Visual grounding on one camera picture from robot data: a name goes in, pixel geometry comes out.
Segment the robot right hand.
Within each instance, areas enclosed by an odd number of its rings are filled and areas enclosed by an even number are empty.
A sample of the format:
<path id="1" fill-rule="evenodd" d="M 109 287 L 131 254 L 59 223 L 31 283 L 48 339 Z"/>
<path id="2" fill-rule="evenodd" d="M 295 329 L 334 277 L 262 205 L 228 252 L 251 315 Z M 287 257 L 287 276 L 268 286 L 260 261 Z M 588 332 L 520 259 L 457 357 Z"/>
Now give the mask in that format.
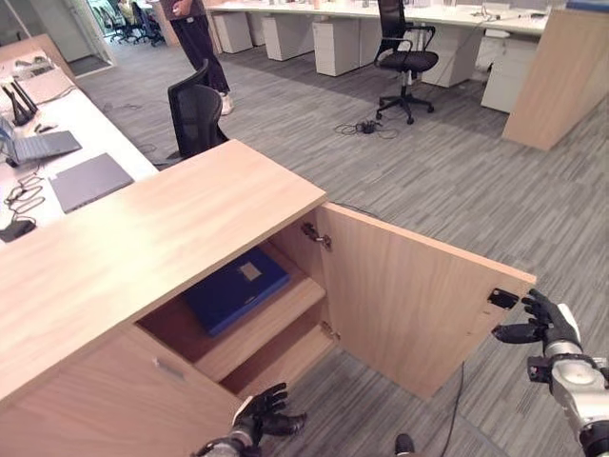
<path id="1" fill-rule="evenodd" d="M 524 324 L 495 326 L 491 333 L 497 340 L 512 345 L 543 342 L 545 346 L 564 341 L 581 348 L 576 325 L 567 320 L 557 304 L 535 288 L 531 288 L 521 301 L 531 317 Z"/>

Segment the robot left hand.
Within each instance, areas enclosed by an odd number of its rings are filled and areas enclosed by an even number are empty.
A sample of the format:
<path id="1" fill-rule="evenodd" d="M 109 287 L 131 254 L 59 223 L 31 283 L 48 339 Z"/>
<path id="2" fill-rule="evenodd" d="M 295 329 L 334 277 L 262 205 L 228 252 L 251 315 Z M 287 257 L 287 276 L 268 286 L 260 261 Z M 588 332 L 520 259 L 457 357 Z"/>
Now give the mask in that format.
<path id="1" fill-rule="evenodd" d="M 286 437 L 300 433 L 305 428 L 307 414 L 283 413 L 287 396 L 286 383 L 248 396 L 233 417 L 230 434 L 246 447 L 256 447 L 266 435 Z"/>

